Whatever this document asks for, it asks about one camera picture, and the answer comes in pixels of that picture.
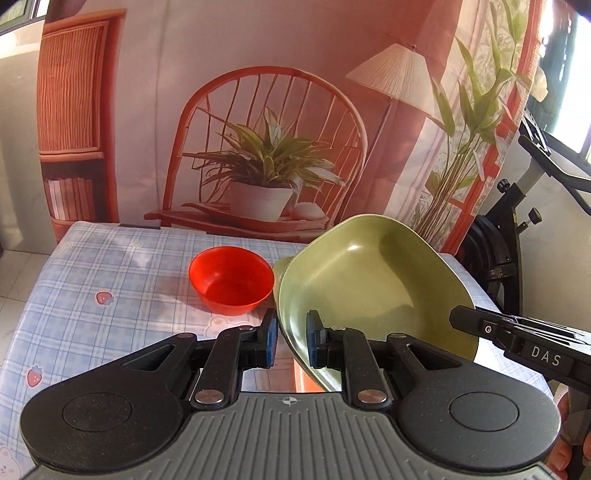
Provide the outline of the person right hand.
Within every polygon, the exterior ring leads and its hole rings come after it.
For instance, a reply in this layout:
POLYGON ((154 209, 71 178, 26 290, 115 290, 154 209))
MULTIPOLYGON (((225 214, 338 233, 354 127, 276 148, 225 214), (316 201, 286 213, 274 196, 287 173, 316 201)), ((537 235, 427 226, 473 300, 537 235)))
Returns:
POLYGON ((561 430, 547 466, 559 479, 580 479, 590 466, 590 388, 560 385, 555 403, 561 430))

